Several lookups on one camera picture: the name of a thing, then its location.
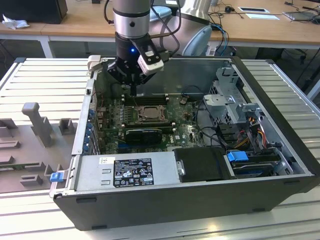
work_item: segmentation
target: warning label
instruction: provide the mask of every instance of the warning label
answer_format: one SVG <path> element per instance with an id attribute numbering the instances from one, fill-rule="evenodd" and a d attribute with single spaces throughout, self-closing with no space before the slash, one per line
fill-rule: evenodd
<path id="1" fill-rule="evenodd" d="M 154 185 L 151 158 L 115 160 L 113 173 L 116 188 Z"/>

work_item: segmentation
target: paper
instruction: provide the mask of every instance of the paper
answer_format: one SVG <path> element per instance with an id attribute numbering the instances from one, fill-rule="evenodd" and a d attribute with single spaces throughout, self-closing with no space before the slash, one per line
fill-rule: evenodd
<path id="1" fill-rule="evenodd" d="M 249 18 L 251 19 L 267 19 L 267 20 L 280 20 L 275 15 L 267 15 L 267 14 L 253 14 L 253 13 L 246 13 Z"/>
<path id="2" fill-rule="evenodd" d="M 165 3 L 168 5 L 178 5 L 177 1 L 175 0 L 165 0 Z"/>
<path id="3" fill-rule="evenodd" d="M 3 16 L 2 23 L 8 29 L 16 30 L 16 29 L 20 29 L 20 28 L 30 27 L 28 25 L 27 21 L 25 21 L 25 20 L 13 20 L 13 19 L 7 18 L 5 15 L 2 15 L 2 16 Z"/>

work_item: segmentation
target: screw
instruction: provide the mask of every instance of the screw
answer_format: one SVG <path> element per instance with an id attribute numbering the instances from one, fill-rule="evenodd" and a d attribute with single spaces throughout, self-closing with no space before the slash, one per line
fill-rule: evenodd
<path id="1" fill-rule="evenodd" d="M 182 168 L 178 168 L 178 174 L 179 174 L 179 176 L 184 176 L 185 171 Z"/>

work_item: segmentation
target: computer case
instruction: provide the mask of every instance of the computer case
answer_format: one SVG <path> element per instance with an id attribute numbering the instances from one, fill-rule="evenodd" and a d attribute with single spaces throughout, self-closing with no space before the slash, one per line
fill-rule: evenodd
<path id="1" fill-rule="evenodd" d="M 66 0 L 3 0 L 0 19 L 5 15 L 14 20 L 60 24 L 67 11 Z"/>

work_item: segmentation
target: wooden desk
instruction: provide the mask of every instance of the wooden desk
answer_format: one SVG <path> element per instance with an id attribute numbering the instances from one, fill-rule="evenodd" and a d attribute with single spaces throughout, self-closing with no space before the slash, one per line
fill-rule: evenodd
<path id="1" fill-rule="evenodd" d="M 292 6 L 285 5 L 285 0 L 224 0 L 226 5 L 232 4 L 237 13 L 244 13 L 238 7 L 265 8 L 270 13 L 282 14 L 283 12 L 296 12 Z M 294 5 L 301 11 L 303 6 L 315 8 L 318 4 L 308 1 L 295 0 Z M 225 11 L 223 4 L 212 7 L 211 11 Z M 320 26 L 311 22 L 291 21 L 285 15 L 277 15 L 280 20 L 250 19 L 247 15 L 242 14 L 224 14 L 221 19 L 223 28 L 229 33 L 229 41 L 232 46 L 239 46 L 239 43 L 249 47 L 255 47 L 252 44 L 285 44 L 285 45 L 315 45 L 320 47 Z M 218 17 L 213 17 L 216 23 L 219 23 Z M 211 40 L 221 40 L 219 32 L 213 32 Z"/>
<path id="2" fill-rule="evenodd" d="M 40 41 L 45 56 L 52 58 L 54 53 L 50 41 L 76 42 L 114 42 L 115 28 L 104 19 L 104 3 L 92 4 L 90 0 L 66 0 L 68 12 L 61 24 L 31 23 L 29 28 L 12 30 L 0 24 L 0 39 L 20 39 Z M 294 12 L 296 9 L 284 4 L 284 0 L 224 0 L 232 4 L 238 13 L 238 7 L 265 8 L 271 14 Z M 294 4 L 302 11 L 302 6 L 316 7 L 308 1 L 295 0 Z M 225 6 L 220 4 L 210 11 L 224 13 Z M 108 16 L 113 19 L 112 3 L 108 6 Z M 284 15 L 280 20 L 250 19 L 242 14 L 224 14 L 221 19 L 223 28 L 229 33 L 229 46 L 318 49 L 320 47 L 320 26 L 311 22 L 291 22 Z M 212 32 L 212 46 L 221 41 L 221 33 Z"/>

